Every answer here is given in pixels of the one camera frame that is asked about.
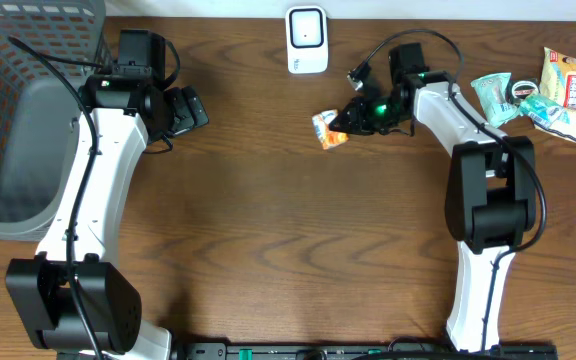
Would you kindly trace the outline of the teal snack packet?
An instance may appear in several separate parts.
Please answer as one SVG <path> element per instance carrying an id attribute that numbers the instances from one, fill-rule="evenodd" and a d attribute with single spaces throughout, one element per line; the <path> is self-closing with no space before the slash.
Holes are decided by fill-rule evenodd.
<path id="1" fill-rule="evenodd" d="M 511 73 L 494 73 L 473 80 L 475 90 L 487 122 L 495 127 L 508 123 L 519 116 L 519 108 L 506 98 Z"/>

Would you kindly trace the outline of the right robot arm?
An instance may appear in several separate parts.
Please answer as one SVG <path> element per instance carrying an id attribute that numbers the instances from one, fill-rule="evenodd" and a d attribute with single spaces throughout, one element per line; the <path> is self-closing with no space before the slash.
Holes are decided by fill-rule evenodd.
<path id="1" fill-rule="evenodd" d="M 459 352 L 489 352 L 500 343 L 506 277 L 535 223 L 533 145 L 488 129 L 447 72 L 409 73 L 388 96 L 355 97 L 328 127 L 386 135 L 404 121 L 428 128 L 450 157 L 444 214 L 457 243 L 458 272 L 448 338 Z"/>

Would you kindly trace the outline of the small teal tissue pack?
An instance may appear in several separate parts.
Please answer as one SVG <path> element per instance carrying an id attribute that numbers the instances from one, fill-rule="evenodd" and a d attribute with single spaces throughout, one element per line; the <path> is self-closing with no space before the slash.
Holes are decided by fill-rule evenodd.
<path id="1" fill-rule="evenodd" d="M 530 117 L 539 127 L 549 129 L 556 123 L 569 124 L 567 110 L 540 93 L 532 93 L 519 105 L 522 115 Z"/>

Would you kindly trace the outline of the black round-label box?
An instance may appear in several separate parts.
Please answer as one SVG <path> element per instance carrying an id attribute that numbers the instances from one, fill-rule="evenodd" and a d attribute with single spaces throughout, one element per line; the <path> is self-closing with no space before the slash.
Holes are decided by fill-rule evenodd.
<path id="1" fill-rule="evenodd" d="M 519 106 L 529 95 L 539 92 L 536 78 L 510 80 L 506 89 L 508 103 Z"/>

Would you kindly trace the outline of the small orange tissue pack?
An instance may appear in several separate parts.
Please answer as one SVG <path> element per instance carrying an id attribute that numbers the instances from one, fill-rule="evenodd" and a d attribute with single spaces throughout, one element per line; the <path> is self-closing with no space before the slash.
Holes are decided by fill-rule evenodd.
<path id="1" fill-rule="evenodd" d="M 312 116 L 315 134 L 324 150 L 330 150 L 348 141 L 348 135 L 329 129 L 330 123 L 337 117 L 336 109 L 325 110 Z"/>

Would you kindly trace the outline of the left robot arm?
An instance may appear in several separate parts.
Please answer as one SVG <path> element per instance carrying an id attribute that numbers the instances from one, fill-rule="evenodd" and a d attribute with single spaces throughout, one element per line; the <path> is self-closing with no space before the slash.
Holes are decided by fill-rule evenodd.
<path id="1" fill-rule="evenodd" d="M 169 359 L 172 333 L 143 319 L 118 269 L 119 226 L 147 145 L 206 125 L 206 109 L 193 87 L 162 90 L 145 77 L 94 75 L 78 95 L 78 143 L 55 219 L 33 258 L 10 261 L 6 289 L 36 348 Z"/>

